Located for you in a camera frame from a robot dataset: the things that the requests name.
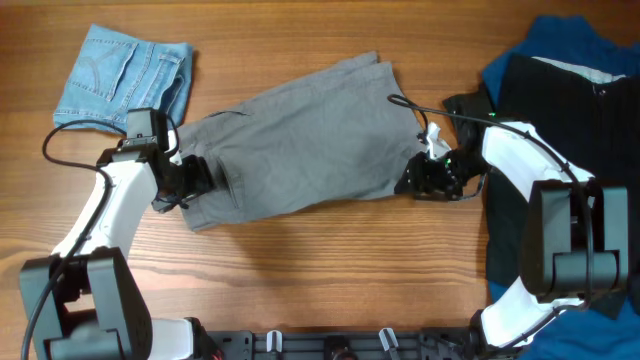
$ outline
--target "wooden floor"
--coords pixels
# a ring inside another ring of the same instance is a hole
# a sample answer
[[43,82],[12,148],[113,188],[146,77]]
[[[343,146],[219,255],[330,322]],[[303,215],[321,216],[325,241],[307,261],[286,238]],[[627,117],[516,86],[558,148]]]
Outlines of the wooden floor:
[[[64,238],[95,179],[40,153],[91,23],[195,46],[187,122],[369,50],[394,63],[409,97],[441,107],[472,90],[536,14],[582,13],[621,44],[640,34],[640,6],[621,1],[38,2],[48,3],[0,7],[0,359],[18,357],[26,324],[20,267]],[[453,144],[449,123],[435,121]],[[52,152],[95,162],[115,141],[68,132]],[[487,304],[487,240],[481,199],[334,202],[197,234],[178,211],[148,211],[129,265],[154,317],[193,316],[211,330],[417,329],[464,325]]]

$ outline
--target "gray cloth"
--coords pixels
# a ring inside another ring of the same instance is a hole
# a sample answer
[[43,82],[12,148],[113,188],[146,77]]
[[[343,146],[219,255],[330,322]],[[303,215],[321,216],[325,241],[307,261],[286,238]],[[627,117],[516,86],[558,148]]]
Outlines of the gray cloth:
[[393,194],[423,146],[390,63],[375,52],[271,89],[179,129],[183,156],[207,161],[217,188],[183,214],[196,231],[336,199]]

